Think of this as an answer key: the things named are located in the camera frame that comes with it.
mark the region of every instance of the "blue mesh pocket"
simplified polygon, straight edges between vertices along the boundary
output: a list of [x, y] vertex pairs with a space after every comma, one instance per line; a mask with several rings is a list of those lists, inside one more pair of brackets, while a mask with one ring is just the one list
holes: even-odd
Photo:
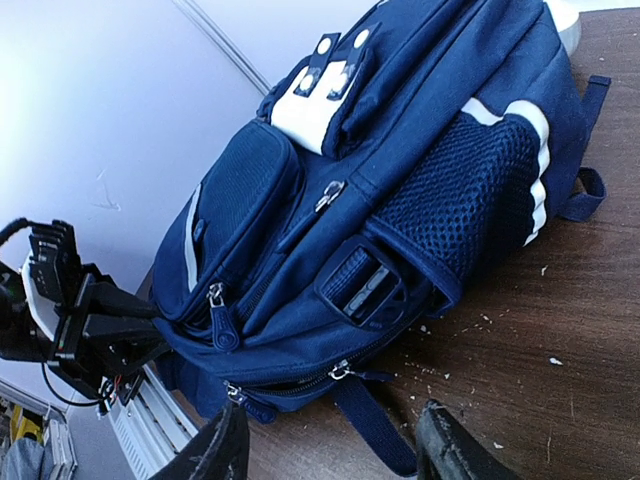
[[451, 306], [475, 273], [531, 233], [539, 145], [520, 117], [486, 126], [460, 114], [366, 229], [425, 274]]

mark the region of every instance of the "white reflective stripe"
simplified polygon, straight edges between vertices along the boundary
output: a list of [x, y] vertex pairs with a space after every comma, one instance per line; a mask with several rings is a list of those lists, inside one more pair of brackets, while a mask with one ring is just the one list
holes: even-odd
[[53, 342], [60, 317], [58, 317], [55, 310], [56, 304], [38, 293], [36, 282], [31, 278], [32, 255], [33, 252], [29, 250], [29, 255], [27, 255], [27, 259], [22, 265], [22, 270], [20, 271], [22, 285], [24, 286], [24, 293], [27, 297], [27, 305], [29, 306], [31, 318], [38, 324], [40, 330], [42, 330], [47, 338]]
[[353, 86], [352, 82], [339, 100], [327, 98], [333, 87], [339, 85], [346, 63], [346, 61], [329, 63], [308, 97], [293, 93], [309, 69], [309, 67], [303, 68], [287, 92], [273, 106], [271, 125], [307, 150], [322, 155], [322, 142], [327, 135], [329, 123]]
[[471, 115], [482, 125], [495, 125], [504, 118], [491, 113], [489, 109], [487, 109], [487, 107], [485, 107], [477, 98], [471, 98], [465, 106], [462, 107], [462, 111]]
[[[491, 113], [477, 98], [471, 98], [465, 106], [462, 107], [462, 111], [473, 116], [473, 118], [482, 125], [495, 125], [504, 119], [504, 117], [498, 117]], [[538, 134], [538, 138], [540, 138], [540, 148], [538, 149], [538, 178], [533, 182], [530, 189], [534, 203], [532, 213], [533, 229], [524, 242], [524, 244], [527, 245], [538, 236], [538, 232], [547, 222], [547, 211], [544, 206], [547, 192], [542, 184], [541, 178], [542, 174], [549, 167], [549, 163], [551, 163], [551, 153], [549, 152], [549, 122], [542, 110], [527, 100], [517, 100], [510, 104], [505, 111], [505, 115], [521, 116], [531, 124]]]
[[184, 262], [187, 266], [187, 282], [189, 291], [192, 292], [198, 283], [198, 259], [193, 246], [193, 219], [196, 216], [198, 208], [198, 200], [200, 200], [201, 184], [198, 184], [196, 191], [191, 196], [189, 204], [189, 212], [187, 213], [187, 221], [184, 228]]

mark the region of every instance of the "white wall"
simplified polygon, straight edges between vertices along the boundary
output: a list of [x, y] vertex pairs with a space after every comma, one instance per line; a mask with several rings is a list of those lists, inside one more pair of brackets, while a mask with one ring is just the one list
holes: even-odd
[[[66, 220], [82, 259], [135, 291], [260, 98], [169, 0], [4, 0], [0, 225]], [[17, 268], [27, 249], [23, 235], [0, 258]], [[51, 399], [34, 365], [0, 377]]]
[[347, 33], [379, 0], [197, 0], [271, 83], [313, 52], [323, 33]]

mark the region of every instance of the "backpack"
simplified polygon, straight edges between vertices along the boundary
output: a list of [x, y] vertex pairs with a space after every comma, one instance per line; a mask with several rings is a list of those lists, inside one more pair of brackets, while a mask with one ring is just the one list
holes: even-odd
[[[537, 0], [383, 0], [323, 35], [230, 140], [154, 263], [157, 361], [205, 417], [258, 421], [331, 393], [396, 474], [411, 446], [367, 363], [417, 318], [606, 196], [583, 153], [609, 79], [581, 99]], [[582, 191], [574, 191], [576, 180]]]

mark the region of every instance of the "robotic arm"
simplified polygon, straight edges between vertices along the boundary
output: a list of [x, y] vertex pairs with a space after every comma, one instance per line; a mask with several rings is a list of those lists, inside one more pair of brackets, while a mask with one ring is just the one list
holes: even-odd
[[[25, 228], [31, 255], [21, 274], [0, 262], [0, 357], [46, 363], [106, 413], [114, 390], [135, 385], [142, 366], [169, 350], [151, 321], [160, 313], [83, 265], [67, 223], [16, 220], [0, 232], [0, 246]], [[116, 393], [126, 404], [135, 391]]]

